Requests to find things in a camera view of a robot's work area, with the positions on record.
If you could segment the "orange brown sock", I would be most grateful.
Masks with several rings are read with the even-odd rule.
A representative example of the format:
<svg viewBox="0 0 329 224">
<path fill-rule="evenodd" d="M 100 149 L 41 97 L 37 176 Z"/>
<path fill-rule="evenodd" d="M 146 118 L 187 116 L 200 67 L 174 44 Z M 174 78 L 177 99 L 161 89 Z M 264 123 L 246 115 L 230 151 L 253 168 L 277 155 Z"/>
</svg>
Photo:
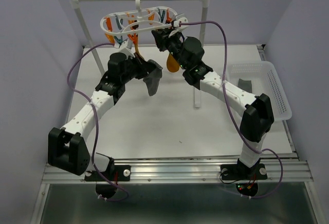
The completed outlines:
<svg viewBox="0 0 329 224">
<path fill-rule="evenodd" d="M 138 36 L 136 35 L 134 37 L 134 47 L 135 47 L 135 52 L 136 54 L 141 58 L 141 59 L 144 59 L 141 55 L 141 53 L 139 52 L 139 48 L 138 48 Z"/>
</svg>

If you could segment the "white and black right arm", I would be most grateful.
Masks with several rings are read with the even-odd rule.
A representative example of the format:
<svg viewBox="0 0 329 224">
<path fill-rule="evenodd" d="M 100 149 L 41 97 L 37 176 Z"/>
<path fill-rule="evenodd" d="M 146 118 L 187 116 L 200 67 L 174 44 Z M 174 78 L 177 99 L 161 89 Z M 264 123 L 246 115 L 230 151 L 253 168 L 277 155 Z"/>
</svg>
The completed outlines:
<svg viewBox="0 0 329 224">
<path fill-rule="evenodd" d="M 204 49 L 199 39 L 172 29 L 152 30 L 157 48 L 168 51 L 183 70 L 184 80 L 196 89 L 208 93 L 226 104 L 228 113 L 241 117 L 235 128 L 243 140 L 241 154 L 235 164 L 221 168 L 221 179 L 228 181 L 265 180 L 268 178 L 260 155 L 266 134 L 274 123 L 269 96 L 249 93 L 226 81 L 203 62 Z"/>
</svg>

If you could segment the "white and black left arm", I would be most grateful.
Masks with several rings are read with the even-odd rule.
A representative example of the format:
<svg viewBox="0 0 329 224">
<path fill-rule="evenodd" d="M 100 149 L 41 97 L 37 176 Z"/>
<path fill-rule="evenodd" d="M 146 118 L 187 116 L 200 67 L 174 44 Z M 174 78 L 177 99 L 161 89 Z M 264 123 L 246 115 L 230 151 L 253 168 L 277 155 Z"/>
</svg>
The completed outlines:
<svg viewBox="0 0 329 224">
<path fill-rule="evenodd" d="M 89 152 L 86 139 L 100 119 L 114 107 L 132 79 L 143 80 L 149 96 L 156 94 L 162 78 L 162 67 L 154 60 L 145 61 L 138 54 L 127 56 L 113 53 L 108 70 L 100 79 L 91 97 L 81 110 L 61 128 L 52 128 L 48 134 L 48 163 L 75 175 L 95 169 L 95 152 Z"/>
</svg>

